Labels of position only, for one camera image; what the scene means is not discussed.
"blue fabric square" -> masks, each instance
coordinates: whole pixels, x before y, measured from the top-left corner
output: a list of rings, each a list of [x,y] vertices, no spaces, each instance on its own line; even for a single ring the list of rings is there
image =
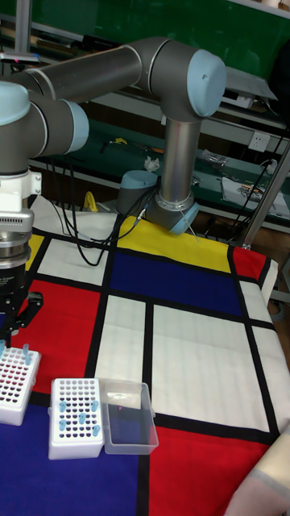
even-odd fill
[[[225,314],[241,315],[234,282],[167,261],[117,252],[110,287]]]
[[[48,410],[0,424],[1,516],[135,516],[138,457],[48,459]]]

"colorful fabric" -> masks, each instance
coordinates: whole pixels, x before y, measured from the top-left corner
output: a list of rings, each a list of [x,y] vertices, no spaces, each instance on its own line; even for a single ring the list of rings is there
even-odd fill
[[[38,198],[33,209],[27,281],[44,304],[13,345],[42,359],[23,425],[0,425],[0,515],[222,516],[289,424],[290,376],[267,312],[276,264],[141,221],[90,268],[52,205]],[[81,213],[78,227],[104,238],[115,220]],[[99,252],[85,249],[91,260]],[[56,377],[148,383],[159,447],[49,461]]]

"test tube rack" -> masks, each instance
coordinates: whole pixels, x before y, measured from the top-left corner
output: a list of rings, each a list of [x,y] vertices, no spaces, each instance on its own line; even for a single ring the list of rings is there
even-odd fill
[[[0,350],[0,423],[20,426],[35,384],[41,355],[16,347]]]
[[[48,457],[98,457],[104,443],[97,378],[57,378],[52,382]]]

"clear plastic container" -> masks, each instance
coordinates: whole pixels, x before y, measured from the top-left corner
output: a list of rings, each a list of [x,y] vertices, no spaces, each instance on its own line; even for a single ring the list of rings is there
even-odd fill
[[[149,455],[159,445],[147,384],[100,380],[105,451]]]

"electrical outlet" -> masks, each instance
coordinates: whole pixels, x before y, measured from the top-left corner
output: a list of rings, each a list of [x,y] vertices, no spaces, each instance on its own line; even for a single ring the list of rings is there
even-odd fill
[[[265,132],[255,132],[248,148],[253,149],[253,151],[265,152],[269,141],[270,135]]]

